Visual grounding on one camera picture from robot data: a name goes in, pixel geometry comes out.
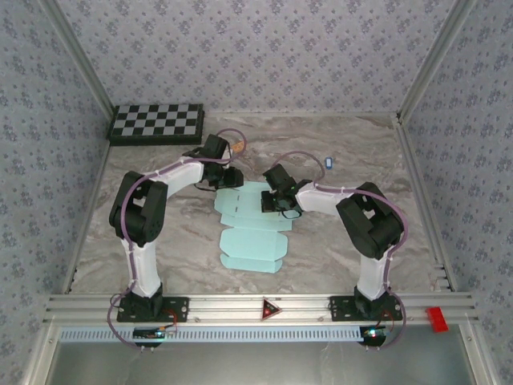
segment red block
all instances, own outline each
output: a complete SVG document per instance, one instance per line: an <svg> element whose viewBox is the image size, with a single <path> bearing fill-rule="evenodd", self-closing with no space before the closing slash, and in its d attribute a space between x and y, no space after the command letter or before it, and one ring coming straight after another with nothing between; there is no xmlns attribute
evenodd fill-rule
<svg viewBox="0 0 513 385"><path fill-rule="evenodd" d="M441 333L449 330L446 319L443 317L442 309L439 307L430 307L426 312L435 333Z"/></svg>

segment marble floor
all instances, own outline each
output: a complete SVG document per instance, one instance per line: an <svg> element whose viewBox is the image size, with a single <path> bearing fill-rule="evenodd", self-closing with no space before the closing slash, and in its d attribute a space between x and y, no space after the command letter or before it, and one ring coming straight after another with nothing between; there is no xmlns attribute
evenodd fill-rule
<svg viewBox="0 0 513 385"><path fill-rule="evenodd" d="M435 263L414 201L395 131L389 120L342 117L208 117L204 137L222 128L238 128L248 137L247 152L236 161L246 180L262 173L280 154L295 149L320 159L332 156L333 169L323 184L358 186L373 181L406 214L410 238L397 252L390 279L397 291L426 292L434 285ZM236 143L238 138L225 136ZM174 162L193 146L112 148L103 174L87 239L79 257L72 292L114 293L128 284L123 247L108 224L115 194L125 172L150 172ZM282 164L296 179L312 179L318 166L303 156ZM359 254L339 218L306 213L294 221L289 251L280 271L263 274L225 269L220 234L226 226L214 210L214 192L192 186L174 195L166 208L157 245L160 276L167 293L346 293L359 275Z"/></svg>

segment red triangle sign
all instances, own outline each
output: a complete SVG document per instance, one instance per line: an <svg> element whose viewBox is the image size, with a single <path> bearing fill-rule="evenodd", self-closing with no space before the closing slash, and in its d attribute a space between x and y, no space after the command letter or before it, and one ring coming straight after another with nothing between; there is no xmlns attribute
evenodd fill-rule
<svg viewBox="0 0 513 385"><path fill-rule="evenodd" d="M264 298L264 307L262 309L262 321L272 317L281 312L281 309L270 302L267 298Z"/></svg>

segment wall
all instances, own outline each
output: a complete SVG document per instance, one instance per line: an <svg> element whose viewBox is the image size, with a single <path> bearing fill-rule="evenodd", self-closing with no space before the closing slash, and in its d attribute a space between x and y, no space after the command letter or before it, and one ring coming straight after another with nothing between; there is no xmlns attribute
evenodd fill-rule
<svg viewBox="0 0 513 385"><path fill-rule="evenodd" d="M0 2L0 383L61 290L107 122L35 0Z"/></svg>
<svg viewBox="0 0 513 385"><path fill-rule="evenodd" d="M60 0L113 104L397 111L453 0Z"/></svg>
<svg viewBox="0 0 513 385"><path fill-rule="evenodd" d="M408 124L460 290L513 383L513 4L478 2Z"/></svg>

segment black and white checkerboard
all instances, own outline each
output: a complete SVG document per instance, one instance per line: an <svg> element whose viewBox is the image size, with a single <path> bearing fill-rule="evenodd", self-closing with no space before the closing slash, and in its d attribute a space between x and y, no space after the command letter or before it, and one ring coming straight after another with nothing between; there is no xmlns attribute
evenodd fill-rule
<svg viewBox="0 0 513 385"><path fill-rule="evenodd" d="M109 130L112 146L200 144L203 104L119 106Z"/></svg>

